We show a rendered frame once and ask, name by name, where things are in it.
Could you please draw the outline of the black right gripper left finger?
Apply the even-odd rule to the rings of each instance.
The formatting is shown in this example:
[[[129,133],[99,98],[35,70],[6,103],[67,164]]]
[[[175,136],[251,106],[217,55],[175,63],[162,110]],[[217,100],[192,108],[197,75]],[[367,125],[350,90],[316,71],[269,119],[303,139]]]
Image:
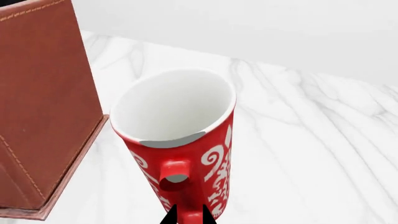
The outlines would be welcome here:
[[[177,224],[177,205],[173,205],[162,219],[160,224]]]

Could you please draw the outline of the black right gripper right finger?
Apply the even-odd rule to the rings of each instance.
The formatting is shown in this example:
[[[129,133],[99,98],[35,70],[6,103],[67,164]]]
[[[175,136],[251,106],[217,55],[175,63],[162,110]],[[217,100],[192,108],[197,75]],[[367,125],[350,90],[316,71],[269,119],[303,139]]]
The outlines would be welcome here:
[[[203,224],[217,224],[215,218],[206,205],[203,205]]]

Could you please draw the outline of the red mug with white pattern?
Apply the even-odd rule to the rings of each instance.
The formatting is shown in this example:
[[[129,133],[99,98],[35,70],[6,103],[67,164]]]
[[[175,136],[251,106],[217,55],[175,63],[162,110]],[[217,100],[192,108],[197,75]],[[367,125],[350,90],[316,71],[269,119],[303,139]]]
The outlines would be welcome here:
[[[110,110],[124,141],[164,209],[177,224],[203,224],[203,205],[217,220],[229,198],[236,92],[204,68],[143,78]]]

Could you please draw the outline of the brown leather caddy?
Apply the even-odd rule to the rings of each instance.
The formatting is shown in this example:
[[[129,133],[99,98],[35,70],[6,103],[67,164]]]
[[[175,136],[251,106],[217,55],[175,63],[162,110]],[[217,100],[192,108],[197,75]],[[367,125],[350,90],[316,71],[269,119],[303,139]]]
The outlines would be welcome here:
[[[108,118],[72,0],[0,0],[0,218],[45,220]]]

